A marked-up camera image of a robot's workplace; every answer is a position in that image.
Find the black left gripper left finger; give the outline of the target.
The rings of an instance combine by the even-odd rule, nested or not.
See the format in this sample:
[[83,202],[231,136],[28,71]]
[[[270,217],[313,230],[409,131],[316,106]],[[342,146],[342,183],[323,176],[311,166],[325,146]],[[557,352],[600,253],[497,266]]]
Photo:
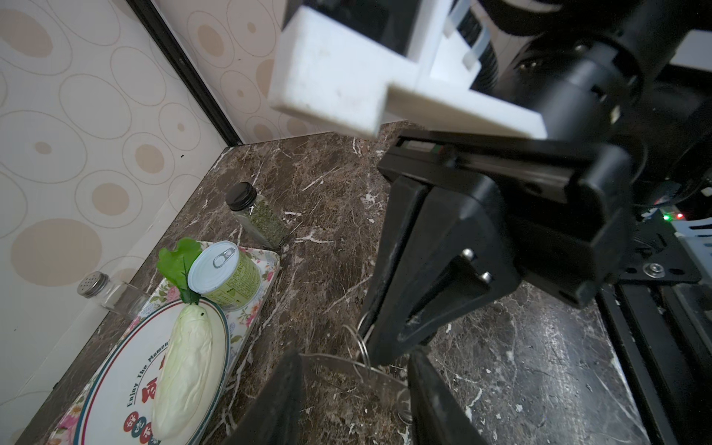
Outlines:
[[287,352],[237,429],[222,444],[296,444],[302,406],[302,357],[298,352]]

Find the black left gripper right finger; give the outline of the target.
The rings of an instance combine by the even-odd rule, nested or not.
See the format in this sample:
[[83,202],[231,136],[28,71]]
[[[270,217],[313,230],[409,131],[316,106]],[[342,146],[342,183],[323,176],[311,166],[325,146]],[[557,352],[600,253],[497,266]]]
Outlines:
[[422,350],[410,354],[407,369],[413,444],[486,444]]

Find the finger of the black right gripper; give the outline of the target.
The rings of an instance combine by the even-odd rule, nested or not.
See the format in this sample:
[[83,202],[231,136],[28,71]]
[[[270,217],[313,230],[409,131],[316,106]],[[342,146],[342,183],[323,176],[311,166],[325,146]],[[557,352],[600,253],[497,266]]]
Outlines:
[[429,187],[406,176],[391,184],[376,265],[363,304],[360,334],[376,322]]
[[376,322],[363,334],[372,365],[389,365],[445,324],[521,282],[499,204],[430,188]]

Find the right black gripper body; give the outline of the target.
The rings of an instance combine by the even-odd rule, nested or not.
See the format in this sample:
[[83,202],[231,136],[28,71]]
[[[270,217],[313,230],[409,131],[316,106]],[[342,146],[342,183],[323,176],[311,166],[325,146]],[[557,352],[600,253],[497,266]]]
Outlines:
[[406,130],[378,163],[432,187],[475,192],[506,227],[515,265],[535,287],[578,309],[624,266],[634,232],[632,159],[620,146]]

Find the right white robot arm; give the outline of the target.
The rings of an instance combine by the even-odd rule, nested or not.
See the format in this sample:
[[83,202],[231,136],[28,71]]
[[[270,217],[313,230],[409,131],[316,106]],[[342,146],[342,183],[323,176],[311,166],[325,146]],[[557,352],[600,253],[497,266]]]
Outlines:
[[625,265],[634,233],[632,157],[612,137],[687,33],[711,27],[708,1],[482,7],[528,38],[489,97],[540,113],[546,134],[400,134],[378,165],[390,193],[358,326],[371,365],[524,281],[588,305]]

